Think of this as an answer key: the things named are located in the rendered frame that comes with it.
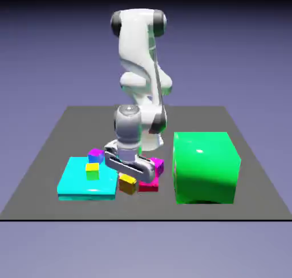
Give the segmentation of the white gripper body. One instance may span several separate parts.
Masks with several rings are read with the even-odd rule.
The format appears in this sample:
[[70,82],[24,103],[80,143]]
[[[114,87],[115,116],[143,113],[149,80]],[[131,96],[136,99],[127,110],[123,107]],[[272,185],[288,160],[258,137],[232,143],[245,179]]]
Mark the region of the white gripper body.
[[151,183],[155,178],[155,164],[140,155],[140,142],[122,144],[117,139],[104,146],[105,164],[123,174],[134,177],[145,183]]

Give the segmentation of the small yellow orange cube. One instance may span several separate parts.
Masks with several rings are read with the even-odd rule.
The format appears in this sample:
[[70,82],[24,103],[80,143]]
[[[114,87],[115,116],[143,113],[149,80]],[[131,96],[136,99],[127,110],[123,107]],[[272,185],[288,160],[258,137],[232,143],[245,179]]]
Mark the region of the small yellow orange cube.
[[119,190],[133,195],[136,192],[137,180],[134,177],[131,177],[126,174],[119,173]]

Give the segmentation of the small magenta purple cube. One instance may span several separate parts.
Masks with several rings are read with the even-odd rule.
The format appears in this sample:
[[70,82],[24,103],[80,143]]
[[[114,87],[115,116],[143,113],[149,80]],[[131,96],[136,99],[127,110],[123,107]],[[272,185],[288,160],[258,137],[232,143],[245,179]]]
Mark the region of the small magenta purple cube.
[[164,172],[164,159],[159,158],[150,158],[151,161],[155,164],[155,176],[157,178]]

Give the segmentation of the small magenta blue cube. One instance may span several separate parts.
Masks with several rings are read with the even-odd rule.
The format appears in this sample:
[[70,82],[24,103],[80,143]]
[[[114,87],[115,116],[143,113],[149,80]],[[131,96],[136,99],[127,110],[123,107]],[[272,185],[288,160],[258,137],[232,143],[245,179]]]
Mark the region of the small magenta blue cube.
[[90,163],[102,163],[104,160],[104,150],[93,148],[88,152],[88,161]]

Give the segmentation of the small yellow green cube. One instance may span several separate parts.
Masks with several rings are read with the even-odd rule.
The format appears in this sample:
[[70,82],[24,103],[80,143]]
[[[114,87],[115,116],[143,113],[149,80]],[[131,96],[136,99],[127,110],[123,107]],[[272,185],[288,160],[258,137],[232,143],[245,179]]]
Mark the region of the small yellow green cube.
[[86,178],[87,180],[99,180],[99,163],[86,164]]

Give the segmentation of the large cyan box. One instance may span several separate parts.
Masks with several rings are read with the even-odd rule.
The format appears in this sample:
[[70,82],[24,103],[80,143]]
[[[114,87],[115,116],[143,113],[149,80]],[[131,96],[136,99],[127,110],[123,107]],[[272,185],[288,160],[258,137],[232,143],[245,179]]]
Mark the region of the large cyan box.
[[99,178],[86,171],[87,157],[70,157],[57,186],[61,201],[114,200],[118,173],[101,162]]

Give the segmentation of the large green box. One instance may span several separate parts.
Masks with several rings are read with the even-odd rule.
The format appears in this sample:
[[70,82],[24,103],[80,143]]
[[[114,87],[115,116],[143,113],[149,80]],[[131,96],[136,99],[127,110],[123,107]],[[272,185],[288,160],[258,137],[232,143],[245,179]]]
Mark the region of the large green box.
[[178,204],[232,204],[241,158],[227,132],[175,132],[172,173]]

